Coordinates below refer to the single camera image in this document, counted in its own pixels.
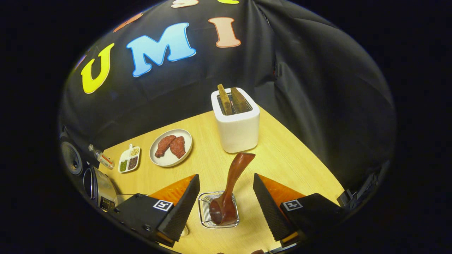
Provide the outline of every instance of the spoon holder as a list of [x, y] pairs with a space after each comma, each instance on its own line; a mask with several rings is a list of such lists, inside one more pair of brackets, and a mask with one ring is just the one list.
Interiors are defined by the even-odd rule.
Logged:
[[228, 227], [235, 227], [239, 224], [240, 218], [239, 218], [239, 210], [237, 209], [237, 203], [235, 202], [234, 194], [232, 194], [232, 202], [235, 206], [235, 211], [237, 213], [237, 221], [229, 224], [229, 225], [222, 225], [219, 226], [212, 222], [212, 219], [210, 217], [209, 213], [209, 205], [210, 201], [219, 198], [221, 194], [224, 191], [214, 191], [214, 192], [206, 192], [201, 193], [198, 197], [198, 207], [199, 207], [199, 219], [201, 220], [201, 225], [203, 225], [206, 228], [228, 228]]

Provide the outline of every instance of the peppercorn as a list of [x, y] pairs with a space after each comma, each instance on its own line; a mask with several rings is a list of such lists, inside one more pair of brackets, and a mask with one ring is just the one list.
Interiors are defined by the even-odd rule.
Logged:
[[137, 157], [133, 157], [129, 160], [129, 169], [133, 169], [135, 168], [135, 166], [138, 163], [138, 156]]

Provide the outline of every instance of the glass bottle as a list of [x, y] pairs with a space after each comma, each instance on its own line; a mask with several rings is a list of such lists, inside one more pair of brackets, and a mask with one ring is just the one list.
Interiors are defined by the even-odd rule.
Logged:
[[113, 169], [114, 168], [114, 162], [110, 158], [107, 158], [103, 152], [101, 152], [98, 149], [95, 149], [92, 144], [90, 144], [88, 146], [88, 150], [90, 150], [94, 154], [95, 158], [100, 163], [102, 163], [104, 166], [106, 166], [109, 169]]

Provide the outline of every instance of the green spice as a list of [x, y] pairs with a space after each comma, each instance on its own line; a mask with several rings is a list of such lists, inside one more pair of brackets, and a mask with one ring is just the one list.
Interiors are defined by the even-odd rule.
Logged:
[[119, 171], [124, 172], [127, 168], [127, 160], [121, 161], [121, 166], [119, 166]]

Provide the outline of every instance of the plate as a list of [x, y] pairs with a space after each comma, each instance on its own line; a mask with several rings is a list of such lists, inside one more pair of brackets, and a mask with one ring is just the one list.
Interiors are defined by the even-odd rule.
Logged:
[[[176, 137], [179, 136], [183, 136], [184, 140], [185, 140], [185, 154], [178, 159], [172, 152], [171, 149], [168, 148], [168, 150], [166, 150], [165, 155], [163, 155], [160, 158], [157, 158], [155, 156], [155, 152], [157, 152], [157, 148], [158, 148], [158, 144], [159, 142], [166, 136], [169, 135], [174, 135]], [[151, 161], [154, 162], [154, 164], [160, 166], [160, 167], [172, 167], [175, 166], [179, 163], [181, 163], [187, 156], [188, 154], [191, 152], [192, 150], [192, 146], [193, 146], [193, 139], [192, 139], [192, 135], [190, 135], [190, 133], [186, 130], [183, 129], [174, 129], [171, 131], [167, 131], [165, 133], [163, 133], [162, 135], [160, 135], [160, 137], [158, 137], [154, 143], [152, 143], [151, 145], [151, 149], [149, 150], [149, 157], [151, 158]]]
[[[138, 150], [138, 153], [135, 155], [131, 155], [132, 151]], [[137, 169], [138, 167], [138, 163], [140, 162], [140, 147], [139, 146], [132, 146], [132, 144], [129, 145], [129, 149], [125, 150], [122, 154], [121, 157], [119, 158], [119, 165], [118, 165], [118, 172], [120, 173], [126, 173], [132, 170]], [[135, 165], [135, 167], [129, 169], [129, 162], [130, 159], [137, 157], [137, 164]], [[126, 170], [125, 171], [120, 171], [121, 169], [121, 162], [123, 161], [127, 161], [127, 165], [126, 165]]]

